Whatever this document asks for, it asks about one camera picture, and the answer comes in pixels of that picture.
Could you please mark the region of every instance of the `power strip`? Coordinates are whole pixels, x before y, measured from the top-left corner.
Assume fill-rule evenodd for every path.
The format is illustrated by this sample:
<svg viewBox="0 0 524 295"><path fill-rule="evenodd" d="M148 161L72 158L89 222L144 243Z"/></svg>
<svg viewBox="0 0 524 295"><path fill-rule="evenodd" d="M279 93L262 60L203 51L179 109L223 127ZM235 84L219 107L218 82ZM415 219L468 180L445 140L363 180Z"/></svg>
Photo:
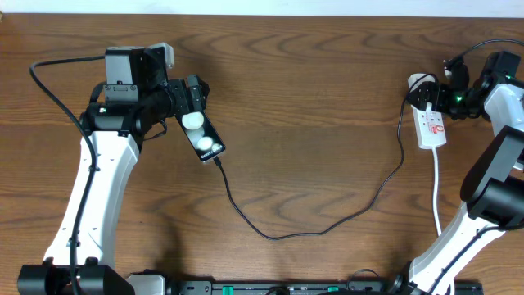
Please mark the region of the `power strip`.
<svg viewBox="0 0 524 295"><path fill-rule="evenodd" d="M408 79L408 85L411 85L420 79L424 74L413 74ZM416 89L421 83L435 80L433 77L428 76L420 80L413 89ZM413 118L415 121L415 129L417 131L418 147L421 149L432 149L443 146L446 143L444 121L442 120L442 114L437 111L431 110L432 104L429 102L425 111L420 111L414 106Z"/></svg>

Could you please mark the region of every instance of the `white backdrop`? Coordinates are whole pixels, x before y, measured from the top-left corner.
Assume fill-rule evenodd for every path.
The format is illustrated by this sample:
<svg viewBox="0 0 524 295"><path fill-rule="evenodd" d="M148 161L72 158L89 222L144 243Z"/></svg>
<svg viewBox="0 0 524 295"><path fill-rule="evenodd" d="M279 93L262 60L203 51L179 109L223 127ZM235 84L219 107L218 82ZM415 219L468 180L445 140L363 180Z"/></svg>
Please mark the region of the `white backdrop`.
<svg viewBox="0 0 524 295"><path fill-rule="evenodd" d="M0 0L0 11L262 16L524 17L524 0Z"/></svg>

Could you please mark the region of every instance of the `wood grain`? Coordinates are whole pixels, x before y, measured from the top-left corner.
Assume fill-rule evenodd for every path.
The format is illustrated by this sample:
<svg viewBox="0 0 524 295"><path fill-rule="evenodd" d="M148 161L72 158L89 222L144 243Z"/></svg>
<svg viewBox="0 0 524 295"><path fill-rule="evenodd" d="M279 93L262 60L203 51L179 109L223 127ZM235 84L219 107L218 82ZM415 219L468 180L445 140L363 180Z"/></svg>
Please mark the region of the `wood grain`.
<svg viewBox="0 0 524 295"><path fill-rule="evenodd" d="M210 84L208 115L228 146L234 197L265 233L325 229L367 205L400 160L395 127L406 79L490 38L523 39L524 20L371 17L6 15L0 23L0 289L16 293L23 264L39 263L66 209L80 136L28 74L34 61L100 55L166 41L172 77ZM495 49L468 62L476 77ZM105 79L100 61L38 69L77 115ZM147 143L131 174L116 232L116 269L217 280L345 279L361 268L393 275L436 233L431 153L406 110L404 167L369 213L322 238L263 240L228 203L213 165L199 163L175 121ZM447 225L462 179L493 138L482 120L446 121L439 149L440 216ZM486 294L524 292L522 233L488 246L460 274Z"/></svg>

